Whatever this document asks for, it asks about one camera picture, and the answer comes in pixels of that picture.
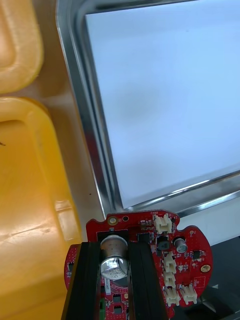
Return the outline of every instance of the yellow plastic tray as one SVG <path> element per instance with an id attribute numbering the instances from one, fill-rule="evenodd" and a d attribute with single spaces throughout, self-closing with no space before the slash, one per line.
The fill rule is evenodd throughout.
<path id="1" fill-rule="evenodd" d="M 0 0 L 0 93 L 17 91 L 38 75 L 43 44 L 31 0 Z"/>
<path id="2" fill-rule="evenodd" d="M 60 319 L 65 257 L 81 241 L 47 111 L 0 98 L 0 319 Z"/>

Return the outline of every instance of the tray rim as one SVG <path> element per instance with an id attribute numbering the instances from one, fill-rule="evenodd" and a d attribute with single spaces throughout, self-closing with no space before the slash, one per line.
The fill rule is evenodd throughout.
<path id="1" fill-rule="evenodd" d="M 240 170 L 237 168 L 228 174 L 176 188 L 128 208 L 122 205 L 85 16 L 188 1 L 200 0 L 113 0 L 110 4 L 105 0 L 57 1 L 58 35 L 104 218 L 108 213 L 157 209 L 159 203 L 159 209 L 174 211 L 184 217 L 240 197 Z"/>

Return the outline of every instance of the yellow container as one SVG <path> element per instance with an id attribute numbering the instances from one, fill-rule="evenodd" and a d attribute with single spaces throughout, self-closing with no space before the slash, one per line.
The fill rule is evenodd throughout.
<path id="1" fill-rule="evenodd" d="M 60 319 L 65 257 L 81 241 L 47 110 L 0 98 L 0 319 Z"/>
<path id="2" fill-rule="evenodd" d="M 26 87 L 43 64 L 31 0 L 0 0 L 0 94 Z"/>

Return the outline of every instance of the white component label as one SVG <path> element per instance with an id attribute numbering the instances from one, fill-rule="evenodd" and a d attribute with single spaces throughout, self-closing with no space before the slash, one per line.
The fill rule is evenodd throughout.
<path id="1" fill-rule="evenodd" d="M 104 282 L 105 282 L 105 292 L 106 292 L 106 295 L 110 295 L 110 294 L 111 294 L 110 280 L 104 278 Z"/>

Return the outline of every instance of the small capacitor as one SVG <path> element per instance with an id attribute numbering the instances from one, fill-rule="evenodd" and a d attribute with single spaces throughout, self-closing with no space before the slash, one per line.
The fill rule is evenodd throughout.
<path id="1" fill-rule="evenodd" d="M 188 250 L 186 241 L 182 238 L 177 238 L 176 240 L 174 240 L 173 244 L 179 254 L 184 254 Z"/>

